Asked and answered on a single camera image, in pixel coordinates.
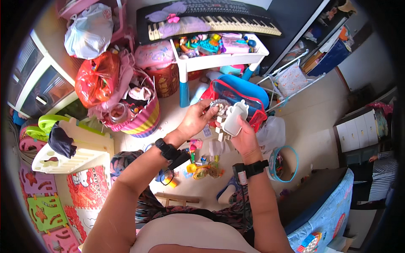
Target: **red plastic bag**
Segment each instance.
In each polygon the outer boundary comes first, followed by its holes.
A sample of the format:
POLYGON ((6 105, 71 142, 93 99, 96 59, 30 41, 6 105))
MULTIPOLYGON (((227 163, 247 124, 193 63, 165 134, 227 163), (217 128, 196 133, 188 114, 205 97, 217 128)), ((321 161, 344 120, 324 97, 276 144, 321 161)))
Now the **red plastic bag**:
POLYGON ((209 88, 201 95, 201 99, 207 98, 213 100, 225 99, 230 104, 240 102, 244 99, 246 104, 249 105, 246 120, 255 132, 259 130, 260 124, 267 119, 263 103, 260 99, 245 96, 222 80, 216 79, 211 81, 209 88))
POLYGON ((110 99, 118 87, 119 65, 119 57, 109 51, 83 61, 76 76, 75 91, 84 107, 110 99))

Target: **person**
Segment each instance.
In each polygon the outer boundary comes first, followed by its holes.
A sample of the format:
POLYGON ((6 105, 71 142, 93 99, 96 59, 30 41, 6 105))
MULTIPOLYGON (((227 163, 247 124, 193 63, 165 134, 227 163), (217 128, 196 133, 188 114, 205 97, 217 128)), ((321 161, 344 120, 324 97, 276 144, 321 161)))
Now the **person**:
MULTIPOLYGON (((218 111, 217 107, 212 107, 203 114, 211 101, 202 100, 190 106, 180 125, 163 138, 164 142, 178 149, 202 131, 218 111)), ((231 141, 243 162, 252 164, 263 160, 254 130, 240 117, 238 123, 242 130, 231 141)), ((144 153, 125 152, 113 158, 112 170, 116 166, 125 166, 125 170, 113 184, 82 252, 293 252, 266 172, 251 176, 247 187, 231 196, 231 207, 211 212, 190 206, 163 207, 156 200, 148 185, 167 165, 168 161, 156 146, 144 153), (242 190, 246 220, 243 219, 242 190), (146 223, 138 234, 136 223, 146 223), (254 248, 242 236, 252 227, 254 248)))
POLYGON ((398 163, 393 152, 381 152, 363 164, 348 166, 354 174, 351 209, 358 209, 362 201, 378 201, 387 197, 394 180, 398 163))

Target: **white plastic table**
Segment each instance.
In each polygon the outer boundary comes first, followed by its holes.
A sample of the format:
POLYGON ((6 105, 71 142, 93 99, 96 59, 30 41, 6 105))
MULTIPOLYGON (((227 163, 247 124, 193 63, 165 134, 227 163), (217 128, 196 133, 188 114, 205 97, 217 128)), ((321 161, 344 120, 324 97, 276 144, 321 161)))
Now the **white plastic table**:
POLYGON ((216 68, 227 65, 237 64, 250 64, 249 68, 245 71, 242 79, 249 80, 252 73, 259 66, 263 58, 269 55, 269 51, 254 34, 244 34, 250 40, 256 41, 254 53, 234 53, 234 54, 220 54, 220 55, 206 55, 201 57, 188 58, 186 55, 179 57, 176 51, 173 40, 170 40, 173 51, 175 53, 176 62, 179 67, 180 79, 180 107, 187 107, 190 105, 189 91, 188 91, 188 72, 203 70, 207 68, 216 68))

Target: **white door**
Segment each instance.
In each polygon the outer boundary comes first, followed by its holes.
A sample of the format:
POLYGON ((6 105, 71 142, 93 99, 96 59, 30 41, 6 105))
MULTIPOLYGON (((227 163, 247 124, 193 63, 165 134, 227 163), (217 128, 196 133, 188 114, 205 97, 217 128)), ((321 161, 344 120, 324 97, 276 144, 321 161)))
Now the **white door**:
POLYGON ((367 133, 369 135, 369 145, 378 143, 377 126, 375 124, 374 110, 365 113, 364 120, 366 121, 367 133))
POLYGON ((336 126, 337 133, 339 135, 340 147, 342 148, 342 153, 350 151, 350 141, 347 134, 346 124, 342 123, 336 126))
POLYGON ((360 148, 369 146, 369 134, 367 132, 367 126, 366 126, 366 121, 364 119, 364 116, 361 115, 360 117, 355 118, 354 121, 356 123, 357 135, 358 135, 358 141, 360 143, 360 148))
POLYGON ((347 133, 349 134, 350 150, 360 148, 360 142, 358 140, 357 127, 354 119, 349 120, 346 123, 347 133))

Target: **hand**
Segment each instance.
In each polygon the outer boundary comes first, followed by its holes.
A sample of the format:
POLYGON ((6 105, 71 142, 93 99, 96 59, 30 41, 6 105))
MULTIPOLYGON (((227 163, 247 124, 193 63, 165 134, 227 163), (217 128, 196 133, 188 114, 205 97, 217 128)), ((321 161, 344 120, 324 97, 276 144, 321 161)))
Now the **hand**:
POLYGON ((256 133, 253 128, 246 120, 243 120, 240 115, 237 120, 242 129, 239 134, 230 141, 241 154, 243 162, 245 164, 252 164, 263 160, 262 152, 260 151, 256 133))
POLYGON ((214 106, 203 114, 211 102, 212 99, 204 99, 188 108, 183 121, 177 127, 186 140, 201 132, 208 121, 218 112, 218 107, 214 106))
POLYGON ((373 161, 376 161, 376 160, 378 160, 378 156, 373 155, 372 157, 370 157, 369 162, 373 162, 373 161))

